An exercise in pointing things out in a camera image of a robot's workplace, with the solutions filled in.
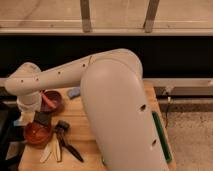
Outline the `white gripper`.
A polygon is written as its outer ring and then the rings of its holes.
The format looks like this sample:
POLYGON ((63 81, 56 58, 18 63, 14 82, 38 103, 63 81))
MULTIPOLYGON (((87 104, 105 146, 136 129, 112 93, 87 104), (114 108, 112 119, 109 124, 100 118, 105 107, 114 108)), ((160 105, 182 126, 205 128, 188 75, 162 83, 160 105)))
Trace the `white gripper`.
POLYGON ((17 97, 18 108, 22 111, 22 123, 28 124, 34 120, 34 111, 41 108, 41 96, 39 94, 30 94, 17 97))

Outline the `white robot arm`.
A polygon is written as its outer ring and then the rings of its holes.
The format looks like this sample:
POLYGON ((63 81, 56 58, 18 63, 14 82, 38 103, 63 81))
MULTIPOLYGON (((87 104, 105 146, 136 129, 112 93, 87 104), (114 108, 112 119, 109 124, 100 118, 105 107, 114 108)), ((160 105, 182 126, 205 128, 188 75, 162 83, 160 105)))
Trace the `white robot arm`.
POLYGON ((169 171, 142 80, 142 64, 115 49, 41 72, 25 63, 6 79, 18 97, 45 89, 80 88, 82 103, 109 171, 169 171))

